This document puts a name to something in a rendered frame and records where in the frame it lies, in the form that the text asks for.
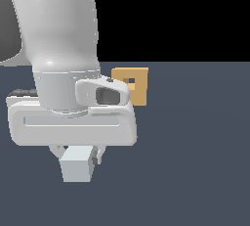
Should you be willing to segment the tan box with square hole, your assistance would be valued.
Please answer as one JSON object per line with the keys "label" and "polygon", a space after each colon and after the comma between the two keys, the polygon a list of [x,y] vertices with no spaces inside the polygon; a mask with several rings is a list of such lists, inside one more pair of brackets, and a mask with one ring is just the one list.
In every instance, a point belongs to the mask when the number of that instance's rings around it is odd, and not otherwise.
{"label": "tan box with square hole", "polygon": [[134,106],[146,105],[148,68],[113,68],[111,77],[128,84]]}

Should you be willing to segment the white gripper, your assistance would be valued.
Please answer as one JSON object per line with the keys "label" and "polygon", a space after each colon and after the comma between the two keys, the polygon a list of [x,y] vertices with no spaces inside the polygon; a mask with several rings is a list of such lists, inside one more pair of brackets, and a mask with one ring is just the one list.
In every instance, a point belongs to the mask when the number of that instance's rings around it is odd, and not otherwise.
{"label": "white gripper", "polygon": [[8,96],[8,121],[12,140],[19,146],[50,146],[57,158],[64,146],[95,146],[93,164],[101,164],[106,146],[130,146],[137,141],[133,105],[89,107],[75,118],[56,117],[40,106],[37,97]]}

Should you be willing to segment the pale grey square peg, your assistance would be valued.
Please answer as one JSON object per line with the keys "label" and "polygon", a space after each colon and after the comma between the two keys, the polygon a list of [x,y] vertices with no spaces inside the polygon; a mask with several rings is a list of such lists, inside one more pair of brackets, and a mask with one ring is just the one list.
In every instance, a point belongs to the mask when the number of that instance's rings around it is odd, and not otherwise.
{"label": "pale grey square peg", "polygon": [[64,182],[90,182],[95,168],[93,146],[69,146],[60,159]]}

